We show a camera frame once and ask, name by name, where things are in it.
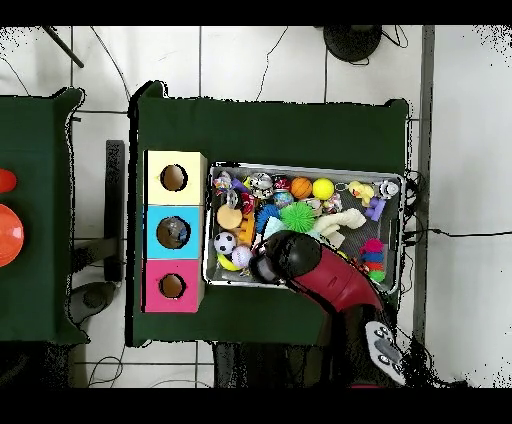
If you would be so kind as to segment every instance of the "rubber duck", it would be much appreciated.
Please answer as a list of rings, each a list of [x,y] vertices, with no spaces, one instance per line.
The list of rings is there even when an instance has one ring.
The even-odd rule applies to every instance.
[[[348,185],[348,191],[356,199],[361,199],[361,203],[365,208],[370,206],[370,200],[375,196],[375,191],[370,185],[362,184],[359,181],[352,181]]]

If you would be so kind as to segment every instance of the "tray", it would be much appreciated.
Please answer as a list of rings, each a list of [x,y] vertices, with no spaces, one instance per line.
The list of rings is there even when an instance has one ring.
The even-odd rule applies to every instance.
[[[205,222],[205,243],[203,254],[203,278],[208,284],[213,285],[235,285],[243,287],[261,287],[269,290],[287,289],[286,286],[276,286],[271,284],[262,284],[252,277],[240,276],[240,271],[227,271],[217,263],[217,255],[213,247],[213,238],[222,231],[215,220],[215,212],[221,206],[221,196],[216,196],[212,181],[217,178],[221,171],[227,171],[233,178],[239,180],[245,179],[255,172],[265,172],[269,175],[284,174],[288,177],[307,177],[311,181],[318,178],[328,178],[334,184],[350,183],[357,180],[361,183],[373,184],[378,181],[389,180],[397,184],[400,188],[398,194],[386,202],[382,216],[378,222],[370,219],[360,228],[351,230],[347,227],[341,227],[339,232],[346,239],[340,247],[349,257],[360,259],[359,248],[369,238],[380,239],[385,246],[384,264],[386,278],[377,288],[387,294],[395,292],[400,286],[400,261],[397,252],[402,247],[403,211],[405,206],[405,180],[398,174],[386,174],[376,172],[357,172],[341,171],[333,169],[320,168],[298,168],[283,167],[272,165],[259,165],[247,163],[215,162],[209,170],[207,212]],[[347,190],[340,191],[342,210],[355,208],[364,214],[365,208],[361,204],[361,199],[356,199]]]

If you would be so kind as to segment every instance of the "white ball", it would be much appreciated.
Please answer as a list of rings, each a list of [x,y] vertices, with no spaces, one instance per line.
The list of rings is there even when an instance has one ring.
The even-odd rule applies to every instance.
[[[235,236],[227,231],[217,234],[213,240],[213,246],[218,253],[229,255],[236,247]]]
[[[231,253],[231,262],[238,268],[245,268],[249,265],[251,258],[252,252],[247,246],[238,246],[233,250],[233,253]]]

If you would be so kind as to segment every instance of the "dark green tablecloth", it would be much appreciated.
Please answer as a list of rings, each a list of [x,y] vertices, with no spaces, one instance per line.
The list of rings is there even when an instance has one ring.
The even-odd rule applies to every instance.
[[[19,256],[0,268],[0,341],[86,341],[65,310],[72,211],[66,131],[82,95],[68,89],[51,98],[0,96],[0,168],[18,178],[0,203],[16,212],[25,232]]]
[[[127,342],[316,343],[324,312],[291,291],[207,286],[196,314],[140,312],[142,216],[134,211],[143,208],[142,153],[200,151],[210,162],[403,174],[407,102],[301,105],[163,97],[162,84],[149,82],[130,104]]]

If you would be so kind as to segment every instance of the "yellow box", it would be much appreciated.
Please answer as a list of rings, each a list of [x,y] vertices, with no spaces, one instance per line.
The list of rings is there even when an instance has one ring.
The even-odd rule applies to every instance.
[[[147,154],[146,178],[150,205],[204,204],[208,163],[201,153],[148,150]]]

